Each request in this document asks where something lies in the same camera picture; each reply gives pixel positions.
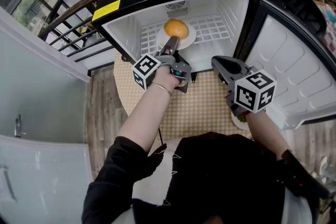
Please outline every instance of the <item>fridge door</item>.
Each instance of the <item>fridge door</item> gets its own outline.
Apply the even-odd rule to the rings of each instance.
[[[267,114],[281,129],[336,116],[336,60],[294,15],[260,0],[241,60],[278,82]]]

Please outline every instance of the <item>fridge vent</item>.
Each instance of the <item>fridge vent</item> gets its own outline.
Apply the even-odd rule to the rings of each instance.
[[[186,1],[175,2],[166,5],[169,18],[186,16],[188,14],[188,5]]]

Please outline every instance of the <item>round table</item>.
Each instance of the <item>round table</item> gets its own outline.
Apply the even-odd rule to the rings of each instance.
[[[130,115],[144,91],[134,82],[132,65],[123,62],[119,52],[115,56],[113,72],[118,94]],[[175,90],[160,126],[163,141],[211,131],[250,137],[249,131],[233,124],[225,102],[227,91],[213,71],[199,73],[195,83],[189,83],[187,93]]]

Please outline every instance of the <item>window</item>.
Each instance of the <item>window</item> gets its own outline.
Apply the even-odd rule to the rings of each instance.
[[[60,14],[65,12],[69,6],[63,0],[21,0],[12,13],[12,16],[23,26],[28,28],[32,33],[38,35],[50,22],[55,20]],[[63,24],[59,25],[53,32],[50,32],[46,37],[46,42],[52,41],[58,36],[81,22],[81,18],[73,15],[68,18]],[[71,32],[69,35],[53,45],[59,49],[64,44],[67,44],[80,34],[77,31]],[[83,41],[80,40],[71,46],[76,50],[82,47]]]

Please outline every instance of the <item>bracelet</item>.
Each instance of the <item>bracelet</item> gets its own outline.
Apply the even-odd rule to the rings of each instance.
[[[157,83],[154,83],[154,82],[152,82],[151,84],[152,84],[152,85],[155,85],[155,86],[157,86],[157,87],[159,87],[159,88],[161,88],[162,90],[165,90],[167,93],[169,93],[170,96],[173,95],[173,94],[172,94],[169,90],[167,90],[165,87],[163,87],[163,86],[161,86],[161,85],[159,85],[159,84],[157,84]]]

